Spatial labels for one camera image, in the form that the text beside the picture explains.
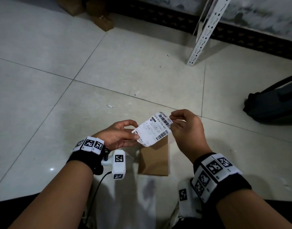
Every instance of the hand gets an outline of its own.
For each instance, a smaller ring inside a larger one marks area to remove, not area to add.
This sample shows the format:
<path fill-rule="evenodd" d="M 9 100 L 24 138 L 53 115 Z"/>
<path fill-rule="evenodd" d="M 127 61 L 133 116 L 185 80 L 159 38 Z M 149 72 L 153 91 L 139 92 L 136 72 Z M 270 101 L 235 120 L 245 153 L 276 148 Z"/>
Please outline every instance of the hand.
<path fill-rule="evenodd" d="M 133 129 L 124 128 L 130 125 L 138 127 L 138 124 L 133 120 L 119 121 L 95 133 L 92 137 L 102 139 L 105 142 L 105 146 L 111 151 L 121 147 L 135 146 L 139 144 L 136 140 L 140 137 L 137 134 L 131 133 Z"/>
<path fill-rule="evenodd" d="M 206 142 L 204 128 L 198 116 L 187 109 L 182 109 L 173 111 L 170 119 L 173 121 L 171 132 L 177 145 L 192 163 L 198 157 L 212 152 Z"/>

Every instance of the qr code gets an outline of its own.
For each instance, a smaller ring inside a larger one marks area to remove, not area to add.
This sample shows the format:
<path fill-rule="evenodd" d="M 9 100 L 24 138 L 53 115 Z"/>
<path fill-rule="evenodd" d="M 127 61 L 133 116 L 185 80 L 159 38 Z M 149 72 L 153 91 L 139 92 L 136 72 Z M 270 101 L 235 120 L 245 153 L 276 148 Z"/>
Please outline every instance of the qr code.
<path fill-rule="evenodd" d="M 216 174 L 223 169 L 216 161 L 212 161 L 206 167 L 212 174 Z"/>
<path fill-rule="evenodd" d="M 123 174 L 115 174 L 114 175 L 114 179 L 122 179 L 123 178 Z"/>
<path fill-rule="evenodd" d="M 197 180 L 197 182 L 196 182 L 195 189 L 196 189 L 199 196 L 201 196 L 204 192 L 204 187 L 202 186 L 202 184 L 199 180 Z"/>
<path fill-rule="evenodd" d="M 84 142 L 85 140 L 81 140 L 80 142 L 77 143 L 77 145 L 75 145 L 75 147 L 81 146 L 81 144 Z"/>
<path fill-rule="evenodd" d="M 97 142 L 95 142 L 95 146 L 94 147 L 99 149 L 99 150 L 101 150 L 101 148 L 103 147 L 103 144 L 97 141 Z"/>
<path fill-rule="evenodd" d="M 201 183 L 203 184 L 204 187 L 206 187 L 206 185 L 210 181 L 209 176 L 204 171 L 201 172 L 198 179 L 199 179 L 199 181 L 201 181 Z"/>
<path fill-rule="evenodd" d="M 93 147 L 94 142 L 95 141 L 93 141 L 93 140 L 87 139 L 86 142 L 85 142 L 85 144 L 84 144 L 84 146 Z"/>
<path fill-rule="evenodd" d="M 179 190 L 179 199 L 180 201 L 187 200 L 186 189 Z"/>
<path fill-rule="evenodd" d="M 115 162 L 123 162 L 124 156 L 123 155 L 115 155 Z"/>
<path fill-rule="evenodd" d="M 218 158 L 217 159 L 224 167 L 230 167 L 233 164 L 229 162 L 226 158 Z"/>

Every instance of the person's left hand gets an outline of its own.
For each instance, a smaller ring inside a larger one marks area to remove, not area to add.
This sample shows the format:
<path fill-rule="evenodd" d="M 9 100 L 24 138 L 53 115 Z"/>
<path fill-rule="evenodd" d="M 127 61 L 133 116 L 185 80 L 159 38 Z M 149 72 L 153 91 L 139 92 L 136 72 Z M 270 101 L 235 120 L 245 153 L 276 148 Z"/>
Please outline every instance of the person's left hand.
<path fill-rule="evenodd" d="M 140 137 L 131 133 L 133 129 L 124 128 L 130 125 L 138 127 L 138 124 L 133 120 L 118 121 L 110 127 L 95 133 L 92 137 L 102 139 L 105 142 L 105 146 L 111 151 L 121 147 L 135 146 L 139 144 L 136 140 Z"/>

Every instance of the white perforated metal post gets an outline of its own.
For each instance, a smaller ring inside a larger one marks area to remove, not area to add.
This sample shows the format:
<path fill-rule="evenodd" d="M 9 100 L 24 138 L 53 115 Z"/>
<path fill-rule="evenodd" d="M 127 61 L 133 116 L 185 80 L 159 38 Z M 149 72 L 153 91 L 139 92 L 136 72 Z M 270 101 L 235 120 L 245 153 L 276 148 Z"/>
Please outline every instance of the white perforated metal post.
<path fill-rule="evenodd" d="M 225 9 L 229 5 L 230 1 L 231 0 L 213 0 L 212 5 L 204 21 L 205 25 L 203 25 L 202 33 L 200 37 L 197 39 L 195 48 L 193 49 L 186 65 L 194 66 L 205 44 L 207 43 L 211 34 L 213 33 L 217 23 L 221 19 Z"/>

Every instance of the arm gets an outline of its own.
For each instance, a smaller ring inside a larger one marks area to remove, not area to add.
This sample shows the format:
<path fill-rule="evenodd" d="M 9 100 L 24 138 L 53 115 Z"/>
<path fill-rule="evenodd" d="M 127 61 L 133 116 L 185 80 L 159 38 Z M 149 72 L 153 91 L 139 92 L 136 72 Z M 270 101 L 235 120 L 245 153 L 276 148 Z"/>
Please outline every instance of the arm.
<path fill-rule="evenodd" d="M 135 121 L 120 121 L 93 137 L 105 141 L 110 150 L 134 146 L 139 136 L 124 128 L 129 125 L 138 127 Z M 68 162 L 9 228 L 77 229 L 92 181 L 89 166 L 76 160 Z"/>
<path fill-rule="evenodd" d="M 188 110 L 177 110 L 171 113 L 170 118 L 174 122 L 171 131 L 177 145 L 192 163 L 198 157 L 212 152 L 198 116 Z M 227 229 L 292 229 L 291 223 L 252 190 L 230 193 L 217 203 L 216 209 Z"/>

